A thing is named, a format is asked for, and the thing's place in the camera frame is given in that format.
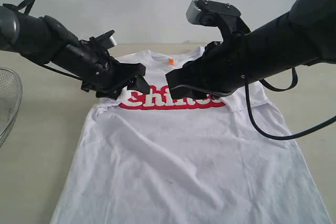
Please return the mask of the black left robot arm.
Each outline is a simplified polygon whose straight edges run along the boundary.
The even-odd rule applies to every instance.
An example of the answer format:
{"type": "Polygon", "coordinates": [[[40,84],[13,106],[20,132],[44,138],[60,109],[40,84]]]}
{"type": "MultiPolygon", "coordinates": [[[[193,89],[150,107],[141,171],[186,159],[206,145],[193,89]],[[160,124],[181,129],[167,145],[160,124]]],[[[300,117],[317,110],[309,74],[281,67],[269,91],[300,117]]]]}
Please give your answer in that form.
{"type": "Polygon", "coordinates": [[[52,62],[98,98],[116,99],[123,88],[149,94],[143,64],[120,63],[110,56],[113,33],[80,40],[50,16],[36,18],[10,5],[1,6],[2,51],[16,52],[42,67],[52,62]]]}

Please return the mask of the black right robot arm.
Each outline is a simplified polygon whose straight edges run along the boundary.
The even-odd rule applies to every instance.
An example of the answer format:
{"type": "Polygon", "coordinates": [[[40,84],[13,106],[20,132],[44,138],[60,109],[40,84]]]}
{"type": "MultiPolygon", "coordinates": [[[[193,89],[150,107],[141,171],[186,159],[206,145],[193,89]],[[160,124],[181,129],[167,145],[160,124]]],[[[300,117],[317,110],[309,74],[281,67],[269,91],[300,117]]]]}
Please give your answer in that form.
{"type": "Polygon", "coordinates": [[[193,25],[219,28],[223,41],[166,75],[174,99],[225,97],[299,65],[335,63],[335,0],[296,0],[254,31],[231,4],[192,0],[186,16],[193,25]]]}

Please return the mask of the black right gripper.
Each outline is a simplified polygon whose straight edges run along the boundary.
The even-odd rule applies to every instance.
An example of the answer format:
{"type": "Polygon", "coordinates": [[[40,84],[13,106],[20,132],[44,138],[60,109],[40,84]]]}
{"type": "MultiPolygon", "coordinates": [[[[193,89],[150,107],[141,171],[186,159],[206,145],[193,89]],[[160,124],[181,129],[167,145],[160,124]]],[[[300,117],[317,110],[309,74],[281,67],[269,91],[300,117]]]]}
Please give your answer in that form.
{"type": "Polygon", "coordinates": [[[167,84],[173,99],[201,100],[208,95],[225,97],[244,85],[247,71],[245,43],[213,41],[201,57],[168,72],[167,84]]]}

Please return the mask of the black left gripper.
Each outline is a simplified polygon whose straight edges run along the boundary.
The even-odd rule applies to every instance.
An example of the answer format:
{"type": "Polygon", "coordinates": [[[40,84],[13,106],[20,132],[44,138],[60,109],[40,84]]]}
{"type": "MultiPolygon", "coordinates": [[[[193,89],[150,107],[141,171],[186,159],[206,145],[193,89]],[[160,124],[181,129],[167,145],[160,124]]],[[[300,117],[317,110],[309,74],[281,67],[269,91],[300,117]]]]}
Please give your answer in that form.
{"type": "Polygon", "coordinates": [[[114,100],[119,97],[125,87],[127,90],[149,94],[150,86],[143,77],[145,72],[146,67],[141,63],[120,63],[110,58],[107,68],[82,82],[81,90],[93,91],[97,98],[114,100]]]}

